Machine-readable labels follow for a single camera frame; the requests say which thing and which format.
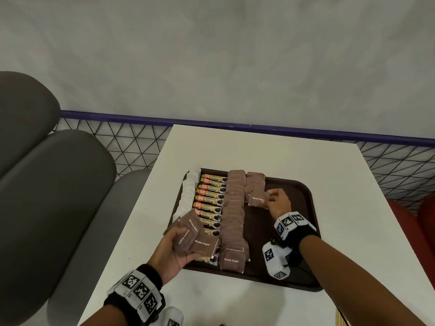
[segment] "red chair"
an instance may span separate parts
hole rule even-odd
[[[435,289],[435,193],[424,199],[418,216],[395,201],[387,201]]]

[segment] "gray seat cushion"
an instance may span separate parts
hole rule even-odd
[[[130,172],[107,194],[48,301],[50,326],[78,324],[149,174]]]
[[[0,178],[43,140],[59,121],[54,95],[18,72],[0,72]]]
[[[115,174],[95,137],[63,130],[0,179],[1,326],[19,325],[47,301]]]

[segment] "gray wall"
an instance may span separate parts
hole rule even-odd
[[[0,0],[62,109],[435,138],[435,0]]]

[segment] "floor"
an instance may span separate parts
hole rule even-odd
[[[78,129],[95,135],[117,165],[117,179],[132,170],[152,168],[171,127],[62,118],[54,131]],[[435,149],[355,142],[384,195],[417,211],[421,198],[435,191]]]

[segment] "white table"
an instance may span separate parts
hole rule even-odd
[[[219,155],[213,147],[225,153]],[[313,195],[322,238],[373,274],[428,325],[435,325],[435,291],[356,145],[182,125],[171,130],[80,323],[102,306],[106,291],[123,274],[148,261],[167,226],[182,178],[195,164],[304,183]],[[334,304],[324,291],[182,270],[162,292],[167,306],[182,310],[186,326],[335,322]]]

